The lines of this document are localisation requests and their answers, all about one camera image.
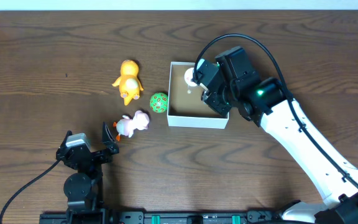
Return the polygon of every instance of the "wooden table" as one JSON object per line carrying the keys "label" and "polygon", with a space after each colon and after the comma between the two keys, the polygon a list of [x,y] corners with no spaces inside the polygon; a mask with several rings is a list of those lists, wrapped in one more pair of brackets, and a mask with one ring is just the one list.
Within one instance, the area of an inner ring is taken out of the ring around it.
{"label": "wooden table", "polygon": [[[358,11],[0,12],[0,211],[9,197],[55,161],[67,130],[102,149],[101,127],[149,109],[168,90],[171,61],[194,61],[214,37],[240,32],[264,43],[315,126],[358,167]],[[236,45],[264,78],[277,76],[250,42]],[[140,62],[145,88],[124,106],[111,83],[123,60]],[[119,142],[104,169],[112,208],[246,210],[293,199],[319,203],[317,190],[281,145],[236,110],[226,129],[169,128],[151,112],[150,129]],[[5,223],[37,223],[64,211],[59,164],[8,208]]]}

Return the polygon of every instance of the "cardboard box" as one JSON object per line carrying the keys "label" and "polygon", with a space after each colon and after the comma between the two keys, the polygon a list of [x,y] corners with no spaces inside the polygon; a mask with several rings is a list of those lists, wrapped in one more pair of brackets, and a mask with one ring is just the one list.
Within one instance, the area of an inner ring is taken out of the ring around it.
{"label": "cardboard box", "polygon": [[224,129],[229,114],[222,118],[217,112],[201,101],[203,89],[200,86],[188,87],[184,75],[194,67],[191,62],[171,62],[168,91],[168,125],[188,128]]}

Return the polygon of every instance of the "stuffed animal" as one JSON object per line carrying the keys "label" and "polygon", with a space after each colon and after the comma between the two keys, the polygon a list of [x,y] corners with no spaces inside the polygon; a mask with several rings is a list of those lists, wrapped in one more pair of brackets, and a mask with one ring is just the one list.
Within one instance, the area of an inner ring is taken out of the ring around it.
{"label": "stuffed animal", "polygon": [[140,91],[143,87],[137,79],[139,66],[133,60],[125,60],[121,65],[121,76],[112,84],[114,87],[119,85],[119,92],[127,106],[132,99],[140,98]]}
{"label": "stuffed animal", "polygon": [[112,124],[118,132],[116,137],[117,141],[121,139],[121,135],[132,137],[135,129],[145,130],[149,128],[150,119],[146,113],[136,111],[133,119],[130,119],[126,115],[123,115],[122,117],[124,119],[119,120],[118,123],[114,122]]}

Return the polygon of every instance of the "patterned ball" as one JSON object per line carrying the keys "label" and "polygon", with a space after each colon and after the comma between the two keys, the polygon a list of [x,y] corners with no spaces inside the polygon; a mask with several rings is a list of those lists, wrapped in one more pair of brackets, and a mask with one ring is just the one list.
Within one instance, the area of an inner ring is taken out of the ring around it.
{"label": "patterned ball", "polygon": [[163,113],[168,109],[168,96],[165,93],[154,93],[150,99],[150,107],[154,112]]}

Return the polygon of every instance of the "yellow stuffed animal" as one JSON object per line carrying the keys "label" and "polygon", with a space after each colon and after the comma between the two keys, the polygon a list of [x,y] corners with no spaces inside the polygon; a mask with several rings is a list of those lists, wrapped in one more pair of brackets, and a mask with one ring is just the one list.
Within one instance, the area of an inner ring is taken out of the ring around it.
{"label": "yellow stuffed animal", "polygon": [[119,85],[119,92],[124,99],[124,105],[128,105],[132,99],[139,99],[140,91],[144,90],[137,79],[139,66],[133,60],[125,60],[121,65],[121,76],[112,84]]}

